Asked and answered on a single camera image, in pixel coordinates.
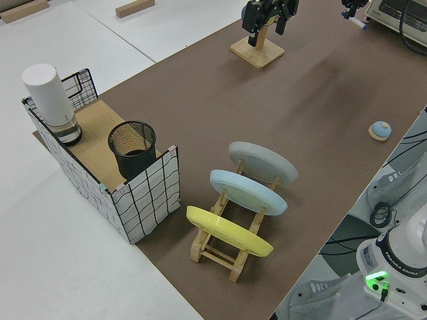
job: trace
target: brown table mat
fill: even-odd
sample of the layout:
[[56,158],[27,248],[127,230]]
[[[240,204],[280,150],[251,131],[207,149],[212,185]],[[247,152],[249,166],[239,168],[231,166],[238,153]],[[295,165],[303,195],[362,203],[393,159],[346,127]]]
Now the brown table mat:
[[[264,70],[230,51],[246,36],[238,21],[101,95],[125,120],[152,125],[158,149],[179,145],[181,209],[137,246],[205,319],[268,319],[427,102],[426,58],[342,10],[300,1],[284,36],[269,30],[286,52]],[[393,128],[385,143],[368,134],[378,120]],[[218,198],[209,172],[234,169],[233,141],[272,149],[300,173],[277,189],[289,209],[258,233],[274,251],[249,257],[237,284],[221,265],[190,261],[197,229],[185,218],[187,205],[209,210]],[[224,217],[248,226],[253,215],[230,203]]]

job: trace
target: green light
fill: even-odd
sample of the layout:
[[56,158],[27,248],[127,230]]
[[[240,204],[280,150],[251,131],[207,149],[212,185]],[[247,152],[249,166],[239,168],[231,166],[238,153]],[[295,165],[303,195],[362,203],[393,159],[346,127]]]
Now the green light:
[[365,277],[366,280],[372,280],[378,277],[386,277],[388,275],[387,271],[379,271],[379,272],[375,272],[371,275],[367,275]]
[[379,272],[372,273],[365,277],[366,284],[370,289],[373,289],[373,285],[376,284],[377,278],[381,277],[382,279],[384,279],[387,276],[388,276],[388,273],[386,271],[379,271]]

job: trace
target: grid pattern box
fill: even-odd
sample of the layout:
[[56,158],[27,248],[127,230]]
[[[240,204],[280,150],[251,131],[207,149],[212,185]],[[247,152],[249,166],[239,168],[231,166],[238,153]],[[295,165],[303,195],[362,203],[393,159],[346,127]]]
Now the grid pattern box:
[[[78,110],[98,98],[91,73],[81,70],[62,80],[71,106]],[[46,126],[31,97],[22,100],[42,140],[80,194],[134,244],[149,235],[180,206],[178,148],[171,146],[156,162],[114,192],[95,177]]]

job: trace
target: black mesh pencil cup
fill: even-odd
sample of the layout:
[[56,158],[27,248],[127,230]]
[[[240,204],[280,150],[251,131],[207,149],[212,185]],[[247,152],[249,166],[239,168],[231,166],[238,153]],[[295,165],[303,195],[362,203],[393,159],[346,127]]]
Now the black mesh pencil cup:
[[115,155],[120,174],[133,179],[155,161],[155,132],[147,123],[126,121],[115,126],[108,145]]

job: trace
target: plate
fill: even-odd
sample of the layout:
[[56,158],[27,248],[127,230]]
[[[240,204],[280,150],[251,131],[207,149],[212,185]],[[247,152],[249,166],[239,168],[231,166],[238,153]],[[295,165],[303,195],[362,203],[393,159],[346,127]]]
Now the plate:
[[228,146],[228,155],[236,165],[239,160],[243,160],[242,171],[260,181],[273,183],[279,176],[279,185],[289,185],[298,177],[298,171],[292,163],[260,145],[233,142]]
[[221,193],[226,190],[226,198],[255,212],[265,207],[266,215],[281,215],[288,204],[277,193],[243,175],[224,170],[211,171],[212,187]]
[[209,211],[188,206],[187,219],[214,237],[252,255],[265,257],[273,251],[272,245],[264,239]]

